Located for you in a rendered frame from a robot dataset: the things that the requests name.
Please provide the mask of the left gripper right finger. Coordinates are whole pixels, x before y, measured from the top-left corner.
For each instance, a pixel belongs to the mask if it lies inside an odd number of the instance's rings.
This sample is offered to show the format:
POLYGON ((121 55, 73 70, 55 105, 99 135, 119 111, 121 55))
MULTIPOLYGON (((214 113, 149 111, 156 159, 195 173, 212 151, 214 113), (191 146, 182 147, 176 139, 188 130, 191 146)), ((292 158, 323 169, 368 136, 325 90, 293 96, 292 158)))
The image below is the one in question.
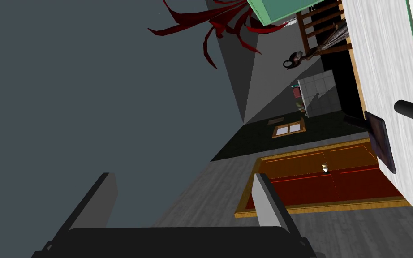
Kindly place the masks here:
POLYGON ((260 226, 281 227, 291 236, 301 237, 299 229, 266 174, 254 174, 251 196, 260 226))

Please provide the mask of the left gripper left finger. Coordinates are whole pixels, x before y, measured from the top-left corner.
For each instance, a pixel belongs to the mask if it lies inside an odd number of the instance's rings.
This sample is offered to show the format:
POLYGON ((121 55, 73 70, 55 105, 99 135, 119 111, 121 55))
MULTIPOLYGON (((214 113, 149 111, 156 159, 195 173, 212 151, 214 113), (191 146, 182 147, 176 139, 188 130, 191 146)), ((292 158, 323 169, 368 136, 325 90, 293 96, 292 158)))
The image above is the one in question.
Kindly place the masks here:
POLYGON ((64 237, 71 229, 106 227, 117 196, 115 173, 101 174, 59 228, 52 242, 64 237))

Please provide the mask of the red door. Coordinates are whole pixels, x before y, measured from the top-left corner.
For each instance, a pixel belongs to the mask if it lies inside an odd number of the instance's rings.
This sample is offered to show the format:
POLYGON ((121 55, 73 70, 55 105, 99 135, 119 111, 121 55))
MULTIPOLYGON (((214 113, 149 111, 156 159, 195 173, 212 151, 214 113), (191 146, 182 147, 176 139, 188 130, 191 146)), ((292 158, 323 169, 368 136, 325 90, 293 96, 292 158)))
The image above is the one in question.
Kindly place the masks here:
POLYGON ((381 172, 368 139, 264 156, 252 173, 267 175, 291 214, 408 205, 381 172))

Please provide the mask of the wood-framed window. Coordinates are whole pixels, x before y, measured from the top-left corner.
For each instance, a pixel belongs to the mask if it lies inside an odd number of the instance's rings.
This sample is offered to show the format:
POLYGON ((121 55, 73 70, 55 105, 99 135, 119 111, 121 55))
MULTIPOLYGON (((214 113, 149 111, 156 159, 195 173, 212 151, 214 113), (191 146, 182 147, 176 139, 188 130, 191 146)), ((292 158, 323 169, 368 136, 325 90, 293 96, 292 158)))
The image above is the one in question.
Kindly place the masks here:
POLYGON ((277 137, 287 136, 290 134, 301 133, 305 131, 306 131, 305 122, 304 122, 304 119, 301 118, 301 120, 297 122, 276 126, 274 128, 274 131, 271 137, 277 138, 277 137))

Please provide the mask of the white tiled cabinet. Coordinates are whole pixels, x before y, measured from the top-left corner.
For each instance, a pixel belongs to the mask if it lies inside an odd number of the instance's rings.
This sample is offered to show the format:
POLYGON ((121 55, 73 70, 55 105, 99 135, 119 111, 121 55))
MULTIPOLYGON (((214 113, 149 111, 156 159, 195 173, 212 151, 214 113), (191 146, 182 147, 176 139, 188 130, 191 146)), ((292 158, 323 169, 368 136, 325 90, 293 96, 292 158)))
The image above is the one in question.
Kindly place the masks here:
POLYGON ((297 82, 307 117, 341 110, 332 70, 299 79, 297 82))

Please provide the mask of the dark flat panel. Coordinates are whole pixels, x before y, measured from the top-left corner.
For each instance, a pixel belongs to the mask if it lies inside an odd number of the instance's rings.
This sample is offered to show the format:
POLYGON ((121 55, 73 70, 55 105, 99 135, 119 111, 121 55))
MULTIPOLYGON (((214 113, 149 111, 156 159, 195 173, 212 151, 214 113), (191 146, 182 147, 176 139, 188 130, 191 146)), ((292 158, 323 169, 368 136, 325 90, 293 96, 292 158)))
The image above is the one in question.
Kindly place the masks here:
POLYGON ((372 149, 374 150, 377 157, 392 173, 396 174, 396 167, 385 121, 368 111, 365 111, 364 115, 364 120, 345 115, 343 122, 366 130, 370 138, 372 149))

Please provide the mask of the dark brown ornament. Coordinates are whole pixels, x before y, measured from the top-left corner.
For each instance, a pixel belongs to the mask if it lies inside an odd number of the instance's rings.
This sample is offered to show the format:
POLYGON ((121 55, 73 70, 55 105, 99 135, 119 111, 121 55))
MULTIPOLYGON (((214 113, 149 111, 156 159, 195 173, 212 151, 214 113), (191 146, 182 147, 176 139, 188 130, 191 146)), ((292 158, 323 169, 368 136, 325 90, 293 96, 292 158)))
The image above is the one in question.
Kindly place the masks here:
POLYGON ((305 55, 302 51, 294 52, 289 59, 283 63, 283 66, 287 70, 296 68, 302 61, 327 53, 328 50, 333 49, 334 45, 349 37, 348 25, 345 18, 338 23, 333 23, 333 25, 334 30, 332 34, 321 45, 310 49, 305 55))

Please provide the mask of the white wooden door leaf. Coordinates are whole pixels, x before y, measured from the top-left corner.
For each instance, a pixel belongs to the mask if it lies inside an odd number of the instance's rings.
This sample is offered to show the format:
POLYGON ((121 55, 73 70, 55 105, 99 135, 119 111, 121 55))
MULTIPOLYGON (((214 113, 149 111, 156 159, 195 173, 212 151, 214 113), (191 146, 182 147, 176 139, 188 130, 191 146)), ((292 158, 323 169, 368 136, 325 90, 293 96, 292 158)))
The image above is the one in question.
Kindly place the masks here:
POLYGON ((385 121, 396 167, 380 169, 413 207, 413 119, 394 110, 413 102, 413 35, 406 0, 342 0, 366 111, 385 121))

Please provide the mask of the wooden ladder shelf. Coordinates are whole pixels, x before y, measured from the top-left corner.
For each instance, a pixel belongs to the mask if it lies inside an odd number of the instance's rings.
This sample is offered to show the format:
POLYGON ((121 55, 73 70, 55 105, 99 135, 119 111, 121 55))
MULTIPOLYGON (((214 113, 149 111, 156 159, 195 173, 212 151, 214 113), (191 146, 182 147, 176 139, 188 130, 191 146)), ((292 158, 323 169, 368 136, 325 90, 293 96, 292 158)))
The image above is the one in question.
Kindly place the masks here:
POLYGON ((351 43, 340 45, 349 38, 346 19, 342 17, 342 0, 332 0, 319 9, 312 9, 305 14, 296 13, 305 55, 302 60, 309 60, 315 56, 352 50, 351 43), (310 47, 308 39, 319 34, 329 35, 317 46, 310 47))

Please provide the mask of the red-leaved plant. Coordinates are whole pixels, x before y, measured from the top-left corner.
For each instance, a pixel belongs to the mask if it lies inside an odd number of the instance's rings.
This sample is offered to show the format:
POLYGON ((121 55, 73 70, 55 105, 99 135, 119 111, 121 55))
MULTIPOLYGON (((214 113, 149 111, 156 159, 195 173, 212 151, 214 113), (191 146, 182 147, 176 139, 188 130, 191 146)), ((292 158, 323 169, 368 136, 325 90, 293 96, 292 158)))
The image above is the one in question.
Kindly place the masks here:
POLYGON ((223 37, 223 32, 232 34, 237 37, 245 49, 255 53, 260 53, 255 47, 246 43, 242 39, 242 27, 245 27, 252 33, 270 34, 279 31, 290 22, 287 21, 278 26, 272 24, 265 26, 262 25, 258 19, 252 17, 253 10, 247 0, 213 1, 218 4, 223 4, 224 6, 198 13, 177 13, 168 6, 166 0, 163 0, 164 5, 167 7, 172 18, 177 24, 164 30, 152 30, 150 28, 148 30, 157 36, 166 36, 184 31, 205 22, 209 22, 211 28, 203 41, 203 54, 209 64, 216 69, 217 67, 208 53, 208 40, 213 31, 219 39, 223 37))

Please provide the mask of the green box planter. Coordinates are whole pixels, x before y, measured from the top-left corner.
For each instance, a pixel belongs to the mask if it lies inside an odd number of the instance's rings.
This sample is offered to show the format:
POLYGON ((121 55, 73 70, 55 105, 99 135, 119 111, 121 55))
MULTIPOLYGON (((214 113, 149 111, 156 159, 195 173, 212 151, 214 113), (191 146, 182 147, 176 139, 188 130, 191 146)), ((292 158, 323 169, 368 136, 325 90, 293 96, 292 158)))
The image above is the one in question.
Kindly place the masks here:
POLYGON ((262 25, 267 26, 324 0, 246 0, 262 25))

